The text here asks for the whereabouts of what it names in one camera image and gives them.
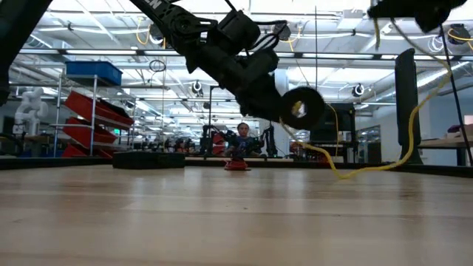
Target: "black robotic arm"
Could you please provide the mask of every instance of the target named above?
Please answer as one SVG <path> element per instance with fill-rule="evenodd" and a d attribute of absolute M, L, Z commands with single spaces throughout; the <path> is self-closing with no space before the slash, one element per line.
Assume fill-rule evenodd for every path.
<path fill-rule="evenodd" d="M 276 90 L 274 77 L 269 74 L 279 61 L 273 51 L 275 45 L 248 53 L 249 56 L 238 56 L 243 50 L 252 50 L 261 33 L 258 24 L 241 10 L 230 11 L 218 22 L 198 18 L 169 1 L 130 1 L 154 22 L 176 52 L 186 58 L 190 73 L 199 67 L 219 87 L 235 95 L 243 115 L 274 122 L 282 117 L 296 129 L 309 129 L 319 119 L 324 101 L 316 90 L 302 87 L 284 96 Z M 206 39 L 201 37 L 202 33 L 207 33 Z M 306 106 L 302 117 L 291 113 L 298 101 Z"/>

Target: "white robot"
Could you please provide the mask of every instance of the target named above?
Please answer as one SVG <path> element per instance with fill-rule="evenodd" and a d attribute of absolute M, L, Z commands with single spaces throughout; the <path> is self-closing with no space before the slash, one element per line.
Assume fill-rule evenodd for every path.
<path fill-rule="evenodd" d="M 30 92 L 23 92 L 20 106 L 15 113 L 15 125 L 13 134 L 22 137 L 38 135 L 40 119 L 48 114 L 47 103 L 41 101 L 42 88 L 37 88 Z"/>

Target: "black disc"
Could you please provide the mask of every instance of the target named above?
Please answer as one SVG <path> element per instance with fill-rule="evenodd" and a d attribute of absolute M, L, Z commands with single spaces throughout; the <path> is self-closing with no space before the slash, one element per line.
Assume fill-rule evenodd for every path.
<path fill-rule="evenodd" d="M 304 115 L 293 114 L 293 107 L 297 102 L 304 104 Z M 325 110 L 322 96 L 309 86 L 298 87 L 286 92 L 282 96 L 281 118 L 284 123 L 294 129 L 311 130 L 317 124 Z"/>

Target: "robotic arm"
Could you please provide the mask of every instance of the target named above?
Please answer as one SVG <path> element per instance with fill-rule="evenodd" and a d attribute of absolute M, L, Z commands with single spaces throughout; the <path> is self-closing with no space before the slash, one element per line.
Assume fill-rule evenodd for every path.
<path fill-rule="evenodd" d="M 286 24 L 286 21 L 256 23 L 241 10 L 233 9 L 221 21 L 198 18 L 176 1 L 130 0 L 142 10 L 159 28 L 166 40 L 179 54 L 186 58 L 187 70 L 192 73 L 197 67 L 209 74 L 219 87 L 235 95 L 243 115 L 252 115 L 273 122 L 283 121 L 296 129 L 309 129 L 324 111 L 321 95 L 310 87 L 300 87 L 281 96 L 269 72 L 278 65 L 273 51 L 278 35 L 273 34 L 269 47 L 255 50 L 248 56 L 238 54 L 253 50 L 258 41 L 258 24 Z M 297 117 L 291 112 L 295 103 L 301 101 L 307 107 L 305 116 Z"/>
<path fill-rule="evenodd" d="M 368 10 L 371 18 L 415 18 L 427 33 L 445 22 L 450 11 L 466 3 L 466 0 L 383 0 Z"/>

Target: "red shelf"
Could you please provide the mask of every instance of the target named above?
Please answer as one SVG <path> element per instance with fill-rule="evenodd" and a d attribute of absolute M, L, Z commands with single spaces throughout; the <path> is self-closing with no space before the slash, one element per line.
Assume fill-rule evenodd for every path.
<path fill-rule="evenodd" d="M 70 117 L 66 124 L 68 125 L 85 125 L 90 126 L 90 123 L 78 119 L 75 117 Z M 84 148 L 90 149 L 90 135 L 92 133 L 92 129 L 90 127 L 68 127 L 65 126 L 63 132 L 68 134 L 72 139 L 80 143 Z M 94 129 L 94 146 L 95 143 L 104 143 L 106 145 L 112 144 L 117 137 L 112 133 L 108 132 L 105 129 L 102 129 L 100 126 L 95 125 Z"/>
<path fill-rule="evenodd" d="M 101 149 L 94 150 L 94 156 L 99 156 L 102 158 L 113 158 L 114 151 L 104 151 Z M 85 149 L 83 146 L 79 144 L 72 144 L 69 143 L 67 148 L 64 150 L 62 157 L 64 158 L 71 158 L 71 157 L 88 157 L 90 155 L 90 150 Z"/>
<path fill-rule="evenodd" d="M 64 105 L 85 120 L 92 121 L 93 99 L 77 92 L 71 92 Z M 119 107 L 112 108 L 112 105 L 104 100 L 97 100 L 95 102 L 95 123 L 128 130 L 134 121 L 123 110 L 121 111 Z"/>

